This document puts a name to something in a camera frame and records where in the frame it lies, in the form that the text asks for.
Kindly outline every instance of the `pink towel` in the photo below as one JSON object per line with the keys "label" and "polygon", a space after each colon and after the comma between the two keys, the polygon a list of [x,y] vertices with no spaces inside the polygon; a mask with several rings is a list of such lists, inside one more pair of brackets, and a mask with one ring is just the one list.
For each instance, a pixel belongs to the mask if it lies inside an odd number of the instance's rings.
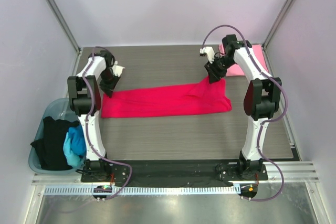
{"label": "pink towel", "polygon": [[[219,51],[221,52],[221,54],[224,54],[223,44],[220,44],[218,47],[219,47]],[[260,64],[268,72],[268,69],[267,69],[266,63],[265,63],[265,59],[264,59],[264,55],[262,53],[261,45],[253,45],[252,49],[253,49],[253,52],[254,52],[256,58],[259,60]],[[234,64],[233,66],[231,66],[227,70],[226,76],[244,76],[244,72],[242,71],[240,66],[238,66],[237,64]]]}
{"label": "pink towel", "polygon": [[225,80],[209,84],[208,77],[197,84],[116,91],[104,94],[102,118],[145,118],[170,115],[198,115],[232,109],[225,97]]}

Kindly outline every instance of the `blue clothing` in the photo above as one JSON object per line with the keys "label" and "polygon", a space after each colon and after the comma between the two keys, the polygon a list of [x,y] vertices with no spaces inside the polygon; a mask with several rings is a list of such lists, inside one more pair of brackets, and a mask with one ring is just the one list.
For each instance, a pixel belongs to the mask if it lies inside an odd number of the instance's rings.
{"label": "blue clothing", "polygon": [[68,165],[72,166],[73,168],[79,168],[82,165],[81,158],[71,150],[71,138],[69,137],[69,133],[67,133],[67,135],[65,136],[63,152],[65,158],[67,159]]}
{"label": "blue clothing", "polygon": [[68,133],[71,139],[71,150],[78,156],[85,156],[86,145],[82,125],[76,128],[70,127]]}

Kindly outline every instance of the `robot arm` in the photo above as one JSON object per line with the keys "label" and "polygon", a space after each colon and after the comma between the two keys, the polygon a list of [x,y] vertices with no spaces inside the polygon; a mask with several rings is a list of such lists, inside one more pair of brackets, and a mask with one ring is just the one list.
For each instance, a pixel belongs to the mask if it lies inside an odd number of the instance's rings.
{"label": "robot arm", "polygon": [[[70,108],[75,111],[83,129],[85,129],[86,115],[89,113],[91,108],[91,95],[82,79],[82,76],[85,75],[90,83],[93,93],[95,94],[95,109],[88,117],[89,137],[96,151],[101,156],[106,156],[106,150],[103,146],[99,129],[99,110],[101,109],[101,97],[97,80],[99,77],[101,77],[100,88],[102,91],[104,91],[105,94],[111,97],[114,87],[120,79],[123,67],[117,65],[117,62],[114,60],[114,56],[108,51],[100,51],[99,53],[95,54],[94,58],[95,59],[93,60],[92,56],[90,56],[84,69],[76,76],[71,76],[68,78],[69,101]],[[100,159],[93,152],[91,146],[89,146],[87,135],[84,134],[84,136],[87,149],[86,166],[89,166],[88,169],[91,169],[91,166],[94,164],[93,162],[99,162]]]}
{"label": "robot arm", "polygon": [[[279,109],[280,90],[274,85],[262,72],[271,75],[262,67],[254,55],[252,46],[247,42],[250,48],[250,56],[246,51],[244,44],[237,41],[235,35],[227,35],[223,40],[225,55],[217,57],[212,47],[205,47],[200,50],[201,56],[207,55],[208,63],[205,65],[209,74],[209,82],[219,81],[225,77],[227,69],[233,64],[238,64],[243,70],[249,86],[244,98],[244,111],[248,116],[247,135],[245,145],[239,156],[239,172],[241,174],[255,174],[261,171],[263,159],[258,152],[257,140],[261,125],[264,121],[273,117]],[[252,62],[253,57],[259,69]],[[268,123],[263,123],[262,132],[259,140],[259,149],[262,150],[264,144],[266,129]]]}

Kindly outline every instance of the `teal plastic basket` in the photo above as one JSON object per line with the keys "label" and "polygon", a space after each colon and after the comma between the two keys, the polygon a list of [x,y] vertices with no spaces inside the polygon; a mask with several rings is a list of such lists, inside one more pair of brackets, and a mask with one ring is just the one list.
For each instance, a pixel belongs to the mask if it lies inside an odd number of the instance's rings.
{"label": "teal plastic basket", "polygon": [[[74,111],[70,109],[69,99],[68,98],[58,99],[52,102],[45,110],[34,141],[43,138],[43,127],[44,127],[43,119],[46,118],[47,116],[51,116],[54,120],[62,119],[62,120],[68,120],[70,122],[78,121],[78,117],[76,116]],[[44,174],[65,175],[73,173],[75,170],[80,168],[77,167],[70,170],[44,170],[41,168],[40,161],[33,147],[30,150],[28,163],[30,169],[32,169],[34,172]]]}

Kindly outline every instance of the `wood grain surface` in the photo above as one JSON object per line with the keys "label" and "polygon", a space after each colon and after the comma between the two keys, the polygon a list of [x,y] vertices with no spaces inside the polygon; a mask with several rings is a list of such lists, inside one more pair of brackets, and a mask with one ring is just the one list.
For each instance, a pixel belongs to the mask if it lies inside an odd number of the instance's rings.
{"label": "wood grain surface", "polygon": [[[206,77],[206,58],[199,46],[110,47],[125,67],[116,90],[198,83]],[[83,50],[78,70],[92,48]],[[112,159],[238,158],[244,146],[247,116],[243,99],[245,77],[227,77],[230,112],[160,118],[100,119],[101,135]],[[264,153],[270,158],[292,158],[283,122],[268,127]]]}

